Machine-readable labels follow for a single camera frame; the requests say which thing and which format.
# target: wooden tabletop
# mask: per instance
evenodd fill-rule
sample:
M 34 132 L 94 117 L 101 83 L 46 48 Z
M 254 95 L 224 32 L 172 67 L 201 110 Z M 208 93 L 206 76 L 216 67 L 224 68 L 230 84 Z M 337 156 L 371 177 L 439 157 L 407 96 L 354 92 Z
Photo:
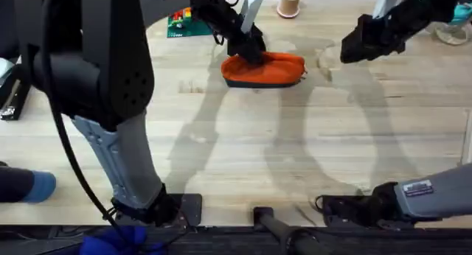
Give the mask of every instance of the wooden tabletop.
M 265 0 L 256 19 L 268 49 L 306 60 L 305 79 L 283 90 L 229 89 L 225 48 L 211 36 L 166 38 L 147 30 L 156 78 L 147 134 L 168 192 L 204 197 L 202 225 L 251 225 L 253 206 L 271 206 L 292 225 L 322 226 L 308 201 L 370 193 L 455 167 L 469 157 L 472 44 L 448 46 L 421 32 L 401 55 L 339 64 L 340 40 L 375 0 L 302 0 L 292 20 Z M 111 187 L 86 140 L 66 118 L 80 165 L 99 199 Z M 63 153 L 44 94 L 33 90 L 18 122 L 0 122 L 0 159 L 55 174 L 39 204 L 1 204 L 1 224 L 106 224 Z M 426 226 L 472 227 L 466 217 Z

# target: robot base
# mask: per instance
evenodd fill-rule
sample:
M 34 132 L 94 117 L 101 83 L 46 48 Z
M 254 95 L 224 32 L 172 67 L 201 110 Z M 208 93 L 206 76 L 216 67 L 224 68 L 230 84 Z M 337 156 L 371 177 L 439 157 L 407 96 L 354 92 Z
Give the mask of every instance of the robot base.
M 168 225 L 179 226 L 198 226 L 201 222 L 201 207 L 203 198 L 200 194 L 168 194 L 180 209 L 174 221 Z M 116 221 L 121 226 L 139 226 L 142 222 L 134 220 L 131 217 L 117 213 Z

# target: blue cloth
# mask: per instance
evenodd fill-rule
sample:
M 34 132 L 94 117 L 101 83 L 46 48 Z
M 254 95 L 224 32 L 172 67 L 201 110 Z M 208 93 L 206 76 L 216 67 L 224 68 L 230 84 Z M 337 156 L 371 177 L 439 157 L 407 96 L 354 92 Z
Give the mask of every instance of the blue cloth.
M 146 228 L 144 226 L 121 226 L 121 230 L 130 243 L 136 246 L 146 240 Z M 114 229 L 107 230 L 97 237 L 84 237 L 80 255 L 134 255 L 138 254 L 135 247 L 123 242 L 123 239 Z M 150 255 L 164 255 L 164 251 L 148 253 Z
M 454 19 L 452 19 L 451 24 L 461 24 L 464 23 L 472 15 L 472 7 L 465 6 L 463 4 L 458 4 L 454 10 Z

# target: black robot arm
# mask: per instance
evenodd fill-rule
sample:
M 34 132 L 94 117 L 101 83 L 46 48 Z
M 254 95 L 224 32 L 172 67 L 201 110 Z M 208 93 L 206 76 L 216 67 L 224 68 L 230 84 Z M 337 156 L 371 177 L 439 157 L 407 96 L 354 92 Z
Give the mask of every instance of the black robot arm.
M 385 16 L 362 15 L 342 40 L 341 62 L 374 60 L 405 50 L 405 42 L 431 22 L 450 22 L 458 0 L 404 0 Z
M 145 0 L 15 0 L 15 13 L 28 82 L 48 94 L 57 109 L 56 124 L 62 122 L 58 114 L 65 114 L 86 137 L 111 182 L 111 202 L 118 212 L 160 225 L 173 220 L 180 206 L 156 174 L 146 136 L 146 107 L 154 89 L 146 25 L 191 6 L 229 40 L 232 53 L 258 63 L 264 46 L 256 27 L 241 31 L 243 19 L 224 0 L 151 2 L 156 3 L 161 5 L 149 10 Z M 245 45 L 255 39 L 260 46 Z M 69 140 L 64 139 L 66 149 Z M 66 149 L 79 181 L 94 198 L 70 153 Z M 201 196 L 194 196 L 193 209 L 200 212 Z M 96 198 L 92 201 L 99 207 Z M 200 214 L 189 217 L 199 219 Z

